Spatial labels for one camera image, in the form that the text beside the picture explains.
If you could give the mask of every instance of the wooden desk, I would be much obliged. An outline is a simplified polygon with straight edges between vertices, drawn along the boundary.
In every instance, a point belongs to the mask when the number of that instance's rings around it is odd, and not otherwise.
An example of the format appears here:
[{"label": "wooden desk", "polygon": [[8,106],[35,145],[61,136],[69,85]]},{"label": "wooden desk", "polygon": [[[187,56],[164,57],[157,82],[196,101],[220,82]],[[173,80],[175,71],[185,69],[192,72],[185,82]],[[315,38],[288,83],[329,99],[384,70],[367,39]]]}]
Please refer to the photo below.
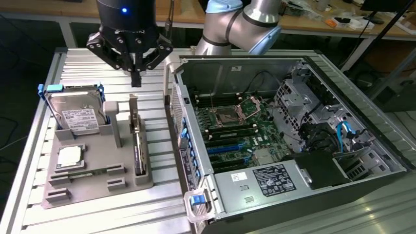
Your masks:
[{"label": "wooden desk", "polygon": [[[325,18],[332,16],[333,13],[319,12],[316,10],[316,3],[312,2],[312,0],[307,1],[312,5],[312,9]],[[331,5],[341,9],[353,8],[356,14],[361,13],[361,10],[357,6],[344,3],[341,0],[331,0]],[[95,0],[84,0],[83,3],[72,3],[63,0],[4,0],[0,1],[0,13],[7,18],[12,19],[56,21],[60,24],[68,47],[77,46],[71,29],[71,23],[100,23]],[[159,26],[164,26],[167,17],[168,15],[165,12],[156,12],[156,23]],[[351,56],[351,59],[345,63],[343,70],[349,69],[391,20],[383,15],[379,17],[383,18],[385,23],[383,25],[376,25],[372,30],[365,31],[361,36],[365,39]],[[181,14],[175,14],[173,21],[173,27],[204,27],[205,13],[197,0],[181,0]],[[311,20],[307,17],[293,17],[288,15],[283,16],[279,25],[283,28],[284,34],[357,38],[359,34],[361,33],[360,30],[352,30],[349,28],[332,28],[323,21]],[[408,34],[399,27],[393,26],[384,36],[384,39],[416,40],[416,36]]]}]

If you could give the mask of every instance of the motherboard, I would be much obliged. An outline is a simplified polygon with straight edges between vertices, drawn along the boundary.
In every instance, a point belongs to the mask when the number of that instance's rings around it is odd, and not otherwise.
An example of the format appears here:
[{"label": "motherboard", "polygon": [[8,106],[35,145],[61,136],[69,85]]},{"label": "motherboard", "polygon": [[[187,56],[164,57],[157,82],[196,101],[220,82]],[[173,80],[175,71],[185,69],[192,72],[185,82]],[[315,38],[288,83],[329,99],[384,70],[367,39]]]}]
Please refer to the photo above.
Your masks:
[{"label": "motherboard", "polygon": [[260,96],[196,96],[193,106],[216,173],[279,162],[291,154]]}]

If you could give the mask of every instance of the warning label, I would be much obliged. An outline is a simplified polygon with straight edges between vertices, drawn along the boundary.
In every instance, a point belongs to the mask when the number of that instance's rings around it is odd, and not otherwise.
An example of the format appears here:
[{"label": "warning label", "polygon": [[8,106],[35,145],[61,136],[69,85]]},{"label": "warning label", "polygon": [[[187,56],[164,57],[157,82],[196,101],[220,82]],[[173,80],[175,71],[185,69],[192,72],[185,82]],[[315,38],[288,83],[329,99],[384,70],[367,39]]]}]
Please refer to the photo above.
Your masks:
[{"label": "warning label", "polygon": [[63,111],[63,115],[72,132],[93,130],[99,128],[93,109]]},{"label": "warning label", "polygon": [[281,164],[253,170],[253,173],[264,196],[273,196],[296,190],[293,181]]}]

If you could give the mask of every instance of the computer monitor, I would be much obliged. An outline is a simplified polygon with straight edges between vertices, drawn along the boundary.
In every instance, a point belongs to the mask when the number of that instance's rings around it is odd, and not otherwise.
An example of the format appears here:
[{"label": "computer monitor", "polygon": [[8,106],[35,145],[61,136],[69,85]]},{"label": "computer monitor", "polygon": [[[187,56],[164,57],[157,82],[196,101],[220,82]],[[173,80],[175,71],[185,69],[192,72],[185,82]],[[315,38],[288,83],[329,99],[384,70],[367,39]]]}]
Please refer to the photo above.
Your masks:
[{"label": "computer monitor", "polygon": [[409,0],[365,0],[363,11],[397,12]]}]

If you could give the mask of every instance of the barcode label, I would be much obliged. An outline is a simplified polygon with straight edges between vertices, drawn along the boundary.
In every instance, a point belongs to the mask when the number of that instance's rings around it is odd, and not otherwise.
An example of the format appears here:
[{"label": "barcode label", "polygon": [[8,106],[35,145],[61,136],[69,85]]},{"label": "barcode label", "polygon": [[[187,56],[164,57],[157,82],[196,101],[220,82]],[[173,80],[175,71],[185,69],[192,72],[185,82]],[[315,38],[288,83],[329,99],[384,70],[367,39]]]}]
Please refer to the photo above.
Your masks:
[{"label": "barcode label", "polygon": [[63,115],[72,132],[99,129],[93,109],[63,111]]}]

